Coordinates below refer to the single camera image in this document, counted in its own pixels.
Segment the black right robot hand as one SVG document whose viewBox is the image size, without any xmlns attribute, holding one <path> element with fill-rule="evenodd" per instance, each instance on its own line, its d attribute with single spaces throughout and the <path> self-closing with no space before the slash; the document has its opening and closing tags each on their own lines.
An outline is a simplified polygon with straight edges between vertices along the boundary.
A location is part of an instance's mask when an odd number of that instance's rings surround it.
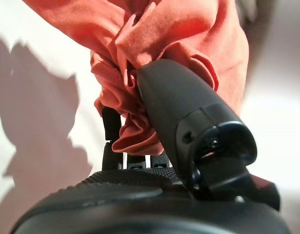
<svg viewBox="0 0 300 234">
<path fill-rule="evenodd" d="M 104 108 L 102 171 L 32 207 L 14 234 L 287 234 L 274 183 L 251 175 L 254 137 L 212 88 L 168 59 L 137 73 L 165 153 L 129 160 L 111 152 L 119 114 Z"/>
</svg>

